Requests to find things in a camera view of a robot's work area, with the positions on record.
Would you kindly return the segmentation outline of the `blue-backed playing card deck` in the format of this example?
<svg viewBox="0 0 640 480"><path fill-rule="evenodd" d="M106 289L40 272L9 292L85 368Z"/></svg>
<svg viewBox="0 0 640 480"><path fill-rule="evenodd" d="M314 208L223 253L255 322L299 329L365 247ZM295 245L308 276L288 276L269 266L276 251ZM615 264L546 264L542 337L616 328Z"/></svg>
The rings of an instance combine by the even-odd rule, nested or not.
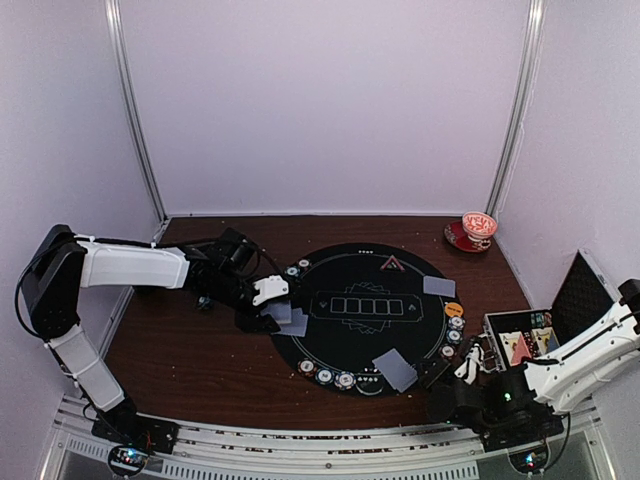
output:
<svg viewBox="0 0 640 480"><path fill-rule="evenodd" d="M270 316L277 325L289 325L292 322L292 307L289 300L269 302L262 310L262 316Z"/></svg>

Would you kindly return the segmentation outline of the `white blue poker chip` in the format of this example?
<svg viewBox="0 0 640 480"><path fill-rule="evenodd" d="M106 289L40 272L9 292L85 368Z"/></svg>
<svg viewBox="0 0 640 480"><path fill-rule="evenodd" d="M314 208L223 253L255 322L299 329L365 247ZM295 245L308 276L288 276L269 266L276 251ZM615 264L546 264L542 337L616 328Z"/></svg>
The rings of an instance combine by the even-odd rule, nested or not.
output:
<svg viewBox="0 0 640 480"><path fill-rule="evenodd" d="M465 326L465 320L460 316L450 317L448 320L448 326L452 330L462 331Z"/></svg>
<svg viewBox="0 0 640 480"><path fill-rule="evenodd" d="M348 371L342 371L336 374L334 378L334 385L341 391L350 390L356 384L356 377L353 373Z"/></svg>

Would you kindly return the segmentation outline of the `clear round dealer button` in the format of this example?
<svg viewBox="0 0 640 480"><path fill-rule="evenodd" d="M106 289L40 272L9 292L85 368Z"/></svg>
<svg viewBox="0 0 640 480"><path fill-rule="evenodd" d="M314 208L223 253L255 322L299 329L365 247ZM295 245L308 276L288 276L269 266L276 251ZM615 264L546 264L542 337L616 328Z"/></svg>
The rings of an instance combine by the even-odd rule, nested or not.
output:
<svg viewBox="0 0 640 480"><path fill-rule="evenodd" d="M385 389L386 379L375 368L365 368L362 372L355 375L356 390L364 396L377 396L381 395Z"/></svg>

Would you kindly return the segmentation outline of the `orange big blind button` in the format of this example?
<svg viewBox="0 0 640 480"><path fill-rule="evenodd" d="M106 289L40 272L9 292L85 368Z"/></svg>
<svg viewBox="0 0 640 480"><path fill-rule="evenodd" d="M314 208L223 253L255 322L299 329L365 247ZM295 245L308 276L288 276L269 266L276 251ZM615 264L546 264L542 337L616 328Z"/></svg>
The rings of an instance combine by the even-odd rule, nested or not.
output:
<svg viewBox="0 0 640 480"><path fill-rule="evenodd" d="M444 312L448 317L464 316L464 308L457 302L446 302L444 305Z"/></svg>

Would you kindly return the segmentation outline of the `single green blue poker chip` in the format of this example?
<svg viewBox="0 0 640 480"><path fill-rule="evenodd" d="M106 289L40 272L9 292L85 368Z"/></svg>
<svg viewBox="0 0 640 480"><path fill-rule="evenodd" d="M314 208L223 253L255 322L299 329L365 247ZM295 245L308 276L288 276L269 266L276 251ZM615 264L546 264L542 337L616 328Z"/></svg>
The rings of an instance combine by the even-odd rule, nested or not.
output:
<svg viewBox="0 0 640 480"><path fill-rule="evenodd" d="M297 266L289 266L285 273L290 277L298 277L300 274L300 270Z"/></svg>

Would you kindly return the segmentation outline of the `red black triangular all-in marker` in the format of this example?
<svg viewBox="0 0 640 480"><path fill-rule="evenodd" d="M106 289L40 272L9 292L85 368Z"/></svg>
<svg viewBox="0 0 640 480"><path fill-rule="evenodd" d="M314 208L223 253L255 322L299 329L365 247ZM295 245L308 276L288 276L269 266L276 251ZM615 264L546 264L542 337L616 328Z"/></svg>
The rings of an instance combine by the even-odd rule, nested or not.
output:
<svg viewBox="0 0 640 480"><path fill-rule="evenodd" d="M395 255L390 255L380 267L381 271L404 272L405 268Z"/></svg>

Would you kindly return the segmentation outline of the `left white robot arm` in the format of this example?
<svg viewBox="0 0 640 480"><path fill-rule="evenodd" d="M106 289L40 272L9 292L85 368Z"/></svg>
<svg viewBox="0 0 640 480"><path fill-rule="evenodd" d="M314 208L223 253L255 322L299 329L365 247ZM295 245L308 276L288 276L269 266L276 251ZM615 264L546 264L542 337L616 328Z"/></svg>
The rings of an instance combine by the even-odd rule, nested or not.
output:
<svg viewBox="0 0 640 480"><path fill-rule="evenodd" d="M144 424L99 348L112 327L109 314L128 290L187 290L226 305L245 332L274 333L261 310L293 288L281 269L260 277L246 270L265 252L242 233L174 243L98 238L56 224L16 282L14 308L22 327L51 350L99 421L123 444L137 442Z"/></svg>

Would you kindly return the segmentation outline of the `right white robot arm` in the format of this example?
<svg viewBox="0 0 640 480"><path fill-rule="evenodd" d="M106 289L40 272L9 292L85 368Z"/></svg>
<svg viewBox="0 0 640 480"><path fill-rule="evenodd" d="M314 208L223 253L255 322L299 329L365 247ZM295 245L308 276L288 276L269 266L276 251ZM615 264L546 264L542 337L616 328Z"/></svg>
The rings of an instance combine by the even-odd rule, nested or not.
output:
<svg viewBox="0 0 640 480"><path fill-rule="evenodd" d="M638 360L639 282L616 294L566 283L549 309L490 313L482 334L453 332L418 367L429 422L469 428L488 450L540 440Z"/></svg>

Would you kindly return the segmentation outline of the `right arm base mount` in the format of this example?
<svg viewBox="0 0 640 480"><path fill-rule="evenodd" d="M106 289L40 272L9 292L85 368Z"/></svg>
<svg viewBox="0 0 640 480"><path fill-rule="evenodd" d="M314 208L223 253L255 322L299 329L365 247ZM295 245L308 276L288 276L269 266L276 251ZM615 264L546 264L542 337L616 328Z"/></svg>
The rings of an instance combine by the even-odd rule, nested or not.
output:
<svg viewBox="0 0 640 480"><path fill-rule="evenodd" d="M557 462L566 448L568 434L555 458L552 458L548 439L564 432L564 418L552 416L511 429L487 431L482 434L481 440L486 452L506 449L511 467L520 474L533 476L543 474Z"/></svg>

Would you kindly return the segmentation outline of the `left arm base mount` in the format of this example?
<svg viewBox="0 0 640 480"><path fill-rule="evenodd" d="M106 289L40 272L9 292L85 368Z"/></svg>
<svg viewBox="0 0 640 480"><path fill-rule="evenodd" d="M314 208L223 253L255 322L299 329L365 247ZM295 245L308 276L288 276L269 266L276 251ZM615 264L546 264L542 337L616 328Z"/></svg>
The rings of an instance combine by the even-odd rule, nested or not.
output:
<svg viewBox="0 0 640 480"><path fill-rule="evenodd" d="M114 443L107 454L107 466L115 475L131 478L140 474L155 454L173 452L179 425L117 407L109 412L97 410L91 433Z"/></svg>

